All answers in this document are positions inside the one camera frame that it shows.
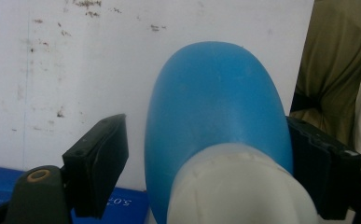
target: white wall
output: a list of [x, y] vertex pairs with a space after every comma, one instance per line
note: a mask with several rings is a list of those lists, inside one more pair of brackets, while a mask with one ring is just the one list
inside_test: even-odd
[[0, 1], [0, 166], [62, 166], [98, 120], [127, 114], [118, 182], [144, 189], [144, 131], [163, 64], [217, 40], [254, 53], [288, 113], [313, 0]]

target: blue surface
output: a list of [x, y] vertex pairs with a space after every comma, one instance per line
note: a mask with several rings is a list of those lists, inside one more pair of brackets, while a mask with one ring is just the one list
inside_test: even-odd
[[[0, 203], [10, 200], [12, 189], [21, 174], [21, 171], [0, 168]], [[107, 202], [107, 207], [101, 220], [79, 218], [73, 212], [72, 216], [73, 223], [75, 224], [142, 224], [145, 223], [147, 210], [148, 199], [145, 192], [115, 188]]]
[[177, 171], [220, 143], [252, 146], [293, 171], [285, 113], [263, 65], [233, 44], [189, 45], [163, 66], [147, 116], [146, 186], [159, 224], [166, 223]]

